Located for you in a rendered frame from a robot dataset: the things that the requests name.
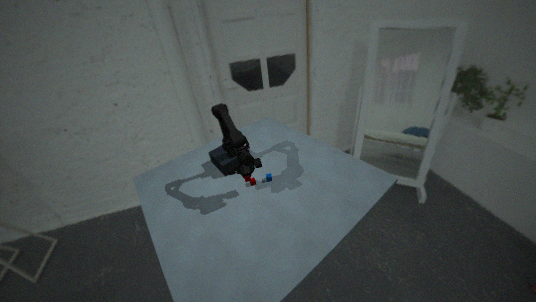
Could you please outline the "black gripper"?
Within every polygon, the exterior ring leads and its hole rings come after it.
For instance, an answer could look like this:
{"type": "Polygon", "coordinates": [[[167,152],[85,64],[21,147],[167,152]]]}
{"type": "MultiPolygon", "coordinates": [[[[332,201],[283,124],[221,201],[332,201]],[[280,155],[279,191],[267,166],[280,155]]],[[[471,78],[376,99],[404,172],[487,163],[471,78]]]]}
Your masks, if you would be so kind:
{"type": "MultiPolygon", "coordinates": [[[[238,158],[237,158],[237,159],[238,159],[238,158]]],[[[238,163],[242,163],[242,164],[243,164],[243,162],[242,162],[240,159],[238,159],[238,163]]],[[[254,167],[254,170],[255,170],[255,168],[260,168],[260,167],[262,167],[262,163],[261,163],[260,158],[256,158],[256,159],[254,159],[254,163],[253,163],[252,165],[253,165],[253,167],[255,166],[255,167],[254,167]]],[[[252,166],[252,165],[251,165],[251,166],[252,166]]],[[[239,166],[239,165],[238,165],[238,166],[239,166]]],[[[227,167],[227,168],[228,168],[228,173],[229,173],[229,175],[233,175],[233,174],[237,173],[237,174],[240,174],[240,175],[242,176],[241,171],[239,171],[238,166],[235,167],[234,164],[233,164],[233,165],[229,165],[229,166],[227,167]],[[235,170],[236,170],[236,171],[235,171],[235,170]]]]}

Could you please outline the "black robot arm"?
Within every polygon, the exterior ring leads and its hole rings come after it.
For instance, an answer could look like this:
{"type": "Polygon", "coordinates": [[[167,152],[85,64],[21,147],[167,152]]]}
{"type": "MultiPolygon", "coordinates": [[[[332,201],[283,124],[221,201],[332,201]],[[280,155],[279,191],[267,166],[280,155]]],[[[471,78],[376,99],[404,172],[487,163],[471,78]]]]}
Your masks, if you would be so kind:
{"type": "Polygon", "coordinates": [[[212,112],[215,118],[218,119],[223,139],[222,147],[224,151],[227,151],[227,156],[231,159],[237,155],[242,163],[239,163],[239,171],[241,171],[242,177],[250,176],[254,171],[253,163],[254,158],[248,152],[249,143],[244,135],[236,129],[233,121],[231,120],[226,104],[220,103],[212,107],[212,112]],[[246,145],[244,146],[244,144],[246,145]],[[252,166],[251,166],[252,165],[252,166]]]}

